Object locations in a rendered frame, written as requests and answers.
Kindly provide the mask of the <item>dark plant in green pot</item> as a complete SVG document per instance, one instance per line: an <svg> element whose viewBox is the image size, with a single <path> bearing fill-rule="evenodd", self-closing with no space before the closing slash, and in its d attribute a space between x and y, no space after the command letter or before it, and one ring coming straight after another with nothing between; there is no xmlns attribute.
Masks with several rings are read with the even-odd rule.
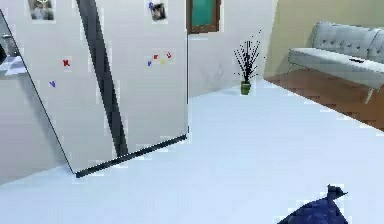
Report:
<svg viewBox="0 0 384 224"><path fill-rule="evenodd" d="M252 87L251 79L258 76L257 59L261 55L261 41L257 36L260 33L261 30L259 30L256 35L252 35L249 40L245 40L240 44L238 49L234 50L234 56L239 66L237 74L242 77L240 82L240 93L242 95L248 95L250 93Z"/></svg>

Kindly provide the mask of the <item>dark blue tied bag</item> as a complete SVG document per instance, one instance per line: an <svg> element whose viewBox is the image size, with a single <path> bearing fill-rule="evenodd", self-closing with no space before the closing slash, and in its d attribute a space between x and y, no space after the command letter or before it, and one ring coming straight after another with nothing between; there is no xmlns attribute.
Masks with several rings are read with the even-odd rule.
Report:
<svg viewBox="0 0 384 224"><path fill-rule="evenodd" d="M327 195L308 202L277 224L349 224L335 200L347 195L341 187L327 185Z"/></svg>

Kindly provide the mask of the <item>brown framed green picture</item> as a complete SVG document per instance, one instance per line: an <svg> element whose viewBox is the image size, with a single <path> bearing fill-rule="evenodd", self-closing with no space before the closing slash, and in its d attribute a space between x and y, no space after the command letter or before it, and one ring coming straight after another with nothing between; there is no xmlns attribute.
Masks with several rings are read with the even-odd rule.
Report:
<svg viewBox="0 0 384 224"><path fill-rule="evenodd" d="M221 0L186 0L188 34L219 31Z"/></svg>

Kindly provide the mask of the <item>grey tufted sofa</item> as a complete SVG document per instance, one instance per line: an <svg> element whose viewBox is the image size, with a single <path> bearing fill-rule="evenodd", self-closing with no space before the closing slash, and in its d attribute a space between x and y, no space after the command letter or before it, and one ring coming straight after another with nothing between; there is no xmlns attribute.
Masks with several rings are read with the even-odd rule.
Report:
<svg viewBox="0 0 384 224"><path fill-rule="evenodd" d="M365 60L355 63L350 58ZM311 46L290 48L289 68L294 65L323 72L368 88L365 103L384 86L384 27L319 21Z"/></svg>

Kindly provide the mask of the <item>white fridge with magnets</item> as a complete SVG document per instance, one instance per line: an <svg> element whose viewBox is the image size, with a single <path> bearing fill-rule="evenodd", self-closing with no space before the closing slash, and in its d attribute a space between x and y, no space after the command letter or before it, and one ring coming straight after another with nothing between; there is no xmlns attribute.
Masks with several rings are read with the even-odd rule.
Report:
<svg viewBox="0 0 384 224"><path fill-rule="evenodd" d="M128 153L118 157L76 0L0 0L70 170L89 175L185 139L186 0L95 0Z"/></svg>

